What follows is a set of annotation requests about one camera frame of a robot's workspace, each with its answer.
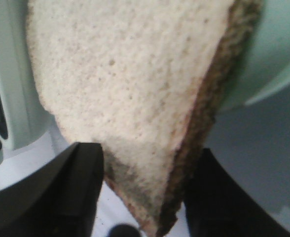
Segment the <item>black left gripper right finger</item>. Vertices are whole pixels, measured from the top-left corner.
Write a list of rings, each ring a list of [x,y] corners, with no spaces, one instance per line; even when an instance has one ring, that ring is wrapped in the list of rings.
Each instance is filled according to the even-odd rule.
[[[290,237],[204,149],[184,195],[191,237]]]

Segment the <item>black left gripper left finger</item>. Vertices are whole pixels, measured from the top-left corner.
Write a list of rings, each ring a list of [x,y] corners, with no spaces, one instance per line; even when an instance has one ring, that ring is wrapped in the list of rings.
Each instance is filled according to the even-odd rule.
[[[89,237],[104,178],[98,143],[74,143],[0,191],[0,237]]]

